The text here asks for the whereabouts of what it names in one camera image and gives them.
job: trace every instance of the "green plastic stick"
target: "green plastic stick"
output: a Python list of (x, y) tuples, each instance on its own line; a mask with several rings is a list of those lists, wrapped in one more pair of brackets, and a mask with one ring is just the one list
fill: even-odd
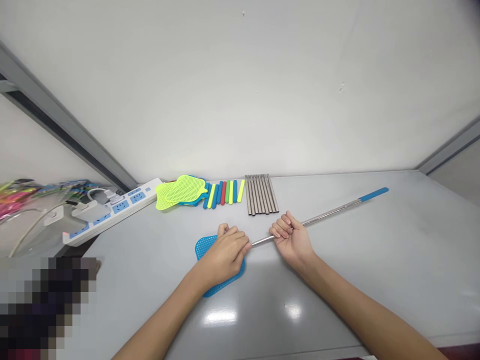
[(229, 203), (230, 198), (230, 180), (226, 181), (225, 204)]

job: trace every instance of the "pixelated blur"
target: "pixelated blur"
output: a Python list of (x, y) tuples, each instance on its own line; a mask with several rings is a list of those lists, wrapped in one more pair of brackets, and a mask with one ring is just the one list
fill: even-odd
[(0, 359), (55, 359), (99, 267), (93, 257), (0, 259)]

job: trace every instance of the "hand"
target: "hand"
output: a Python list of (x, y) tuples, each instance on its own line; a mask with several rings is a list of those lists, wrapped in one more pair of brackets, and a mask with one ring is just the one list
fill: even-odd
[(218, 227), (215, 243), (195, 264), (192, 271), (200, 274), (207, 289), (223, 283), (239, 273), (244, 256), (251, 249), (248, 236), (234, 226), (223, 223)]
[(274, 222), (269, 231), (275, 236), (275, 244), (281, 256), (298, 273), (304, 272), (306, 265), (317, 256), (307, 229), (290, 211)]

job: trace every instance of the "gray table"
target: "gray table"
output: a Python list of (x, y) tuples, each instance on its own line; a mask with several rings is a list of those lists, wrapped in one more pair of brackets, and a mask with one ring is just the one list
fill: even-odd
[[(315, 251), (434, 345), (480, 342), (480, 208), (417, 171), (272, 179), (281, 212), (306, 220), (382, 187), (390, 192), (308, 231)], [(58, 359), (110, 359), (197, 261), (195, 243), (219, 223), (267, 234), (277, 214), (247, 203), (216, 210), (152, 204), (104, 232), (86, 257), (102, 261), (96, 292), (74, 318)], [(203, 298), (167, 359), (338, 359), (368, 352), (281, 260), (253, 248), (242, 278)]]

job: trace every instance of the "power strip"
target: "power strip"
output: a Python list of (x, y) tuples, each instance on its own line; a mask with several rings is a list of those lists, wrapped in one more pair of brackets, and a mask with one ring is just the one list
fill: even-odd
[(97, 221), (88, 222), (86, 226), (75, 233), (63, 233), (63, 243), (65, 245), (77, 247), (84, 242), (104, 232), (113, 225), (118, 224), (123, 219), (143, 209), (148, 204), (153, 203), (157, 199), (155, 188), (162, 184), (159, 178), (137, 187), (135, 190), (125, 194), (125, 199), (112, 206), (110, 203), (105, 204), (110, 208), (110, 213), (99, 218)]

